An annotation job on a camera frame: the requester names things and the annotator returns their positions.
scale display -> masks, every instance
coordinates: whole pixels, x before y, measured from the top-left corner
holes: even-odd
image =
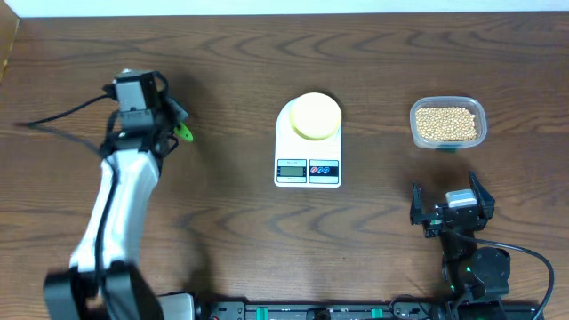
[[[278,175],[281,177],[304,177],[306,169],[301,167],[280,167]]]

green terminal block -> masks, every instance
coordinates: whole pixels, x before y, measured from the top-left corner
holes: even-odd
[[[257,320],[268,320],[268,308],[257,308]]]
[[[382,308],[373,308],[372,309],[372,319],[381,319],[383,318],[383,309]]]

white wall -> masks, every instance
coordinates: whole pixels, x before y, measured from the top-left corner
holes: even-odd
[[[569,11],[569,0],[5,0],[5,2],[21,18],[364,12]]]

green clip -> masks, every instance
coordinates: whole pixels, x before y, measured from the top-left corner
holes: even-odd
[[[268,308],[257,308],[257,320],[268,320]]]
[[[372,309],[372,319],[381,319],[383,318],[383,309],[382,308],[373,308]]]
[[[174,132],[182,140],[189,141],[189,142],[194,140],[194,135],[188,129],[188,127],[183,123],[176,125],[176,127],[174,128]]]

wire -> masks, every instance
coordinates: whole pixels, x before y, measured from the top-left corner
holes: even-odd
[[[83,144],[85,147],[87,147],[89,150],[91,150],[94,154],[96,154],[98,157],[100,157],[102,159],[102,161],[106,162],[108,164],[108,166],[110,167],[111,171],[112,171],[112,178],[111,178],[111,185],[110,185],[110,190],[108,192],[108,196],[107,196],[107,201],[105,202],[105,206],[103,207],[103,211],[101,213],[100,216],[100,222],[99,222],[99,227],[97,228],[97,235],[95,237],[95,283],[100,287],[100,292],[101,295],[103,296],[103,299],[106,302],[107,305],[107,309],[109,314],[111,315],[111,318],[116,319],[116,317],[114,315],[116,315],[115,310],[113,309],[113,306],[110,302],[110,296],[108,294],[107,291],[107,287],[105,284],[105,277],[104,277],[104,262],[103,262],[103,238],[104,238],[104,232],[105,232],[105,227],[107,225],[107,219],[108,219],[108,215],[110,212],[110,206],[112,205],[113,202],[113,198],[115,196],[116,193],[116,186],[118,185],[118,170],[117,168],[104,156],[101,154],[99,148],[97,146],[95,146],[92,142],[90,142],[89,140],[85,140],[82,138],[77,137],[76,135],[69,133],[69,132],[64,132],[64,131],[60,131],[54,128],[50,128],[50,127],[46,127],[40,124],[44,124],[50,121],[54,121],[57,119],[60,119],[64,116],[68,116],[82,108],[85,108],[87,106],[89,106],[90,104],[92,104],[93,102],[96,102],[98,100],[102,100],[105,98],[109,98],[109,96],[107,94],[101,95],[99,97],[93,98],[91,100],[88,100],[87,102],[72,108],[68,111],[62,112],[56,116],[50,116],[47,117],[45,119],[41,119],[41,120],[36,120],[36,121],[32,121],[29,123],[16,123],[15,125],[17,126],[23,126],[23,127],[27,127],[29,129],[34,129],[34,130],[38,130],[38,131],[42,131],[42,132],[48,132],[48,133],[52,133],[55,135],[59,135],[62,138],[65,138],[67,140],[76,142],[76,143],[80,143]],[[116,121],[116,116],[117,116],[117,112],[113,112],[108,120],[107,123],[107,133],[112,132],[113,130],[113,126],[114,123]]]
[[[168,91],[170,90],[170,85],[168,84],[168,80],[166,80],[166,77],[163,76],[158,71],[154,71],[152,74],[164,83],[164,89],[162,89],[162,91],[160,92],[160,95],[165,97],[166,95],[168,95]]]
[[[180,145],[180,142],[178,141],[178,138],[176,138],[176,136],[174,136],[173,134],[168,138],[174,141],[173,146],[171,146],[170,150],[168,150],[168,156],[169,156],[172,153],[172,151],[174,151],[178,147],[178,145]]]
[[[427,309],[425,309],[423,307],[423,305],[421,305],[421,303],[419,302],[419,299],[417,299],[415,296],[412,296],[411,294],[407,294],[407,293],[403,293],[403,294],[399,294],[398,296],[396,296],[388,305],[388,312],[391,312],[391,314],[399,319],[404,319],[402,317],[399,317],[398,315],[396,315],[395,312],[393,312],[393,304],[395,303],[396,300],[400,300],[403,297],[409,297],[413,300],[415,300],[415,302],[419,305],[419,308],[421,308],[421,310],[425,313],[425,315],[427,315],[427,317],[424,317],[422,319],[419,320],[429,320],[430,319],[430,311],[427,311]]]
[[[534,252],[534,251],[531,251],[529,249],[525,249],[523,247],[516,246],[513,244],[503,244],[503,243],[499,243],[496,241],[476,239],[476,238],[473,238],[470,236],[464,236],[464,235],[461,235],[459,233],[456,233],[454,230],[448,228],[447,226],[443,226],[443,230],[448,231],[451,235],[456,236],[457,238],[464,240],[464,241],[469,241],[471,243],[476,243],[476,244],[486,244],[486,245],[496,246],[496,247],[500,247],[500,248],[511,249],[511,250],[527,253],[527,254],[541,260],[541,262],[543,262],[545,264],[545,266],[548,268],[549,284],[548,284],[548,290],[545,292],[545,296],[543,297],[543,301],[541,302],[540,307],[535,312],[535,316],[533,316],[533,320],[537,320],[540,317],[540,314],[543,312],[543,309],[545,309],[545,306],[547,306],[547,304],[548,304],[549,298],[551,297],[551,293],[553,292],[553,285],[555,283],[555,272],[553,271],[553,266],[551,266],[551,263],[544,256],[540,255],[537,252]]]
[[[62,112],[62,113],[60,113],[60,114],[58,114],[58,115],[50,116],[50,117],[46,117],[45,119],[36,120],[36,121],[30,122],[30,123],[26,123],[26,126],[32,127],[32,126],[34,126],[34,125],[44,124],[44,123],[46,123],[46,122],[50,122],[50,121],[53,121],[53,120],[61,119],[61,118],[64,117],[64,116],[69,116],[70,114],[72,114],[72,113],[74,113],[74,112],[76,112],[76,111],[79,111],[79,110],[81,110],[82,108],[85,108],[85,107],[89,106],[90,104],[93,104],[94,102],[97,102],[97,101],[99,101],[99,100],[103,100],[103,99],[105,99],[105,98],[109,98],[109,96],[108,96],[107,94],[103,94],[103,95],[101,95],[101,96],[99,96],[99,97],[93,98],[93,99],[91,99],[91,100],[85,102],[84,104],[81,104],[81,105],[79,105],[79,106],[77,106],[77,107],[75,107],[75,108],[72,108],[72,109],[68,110],[68,111]]]

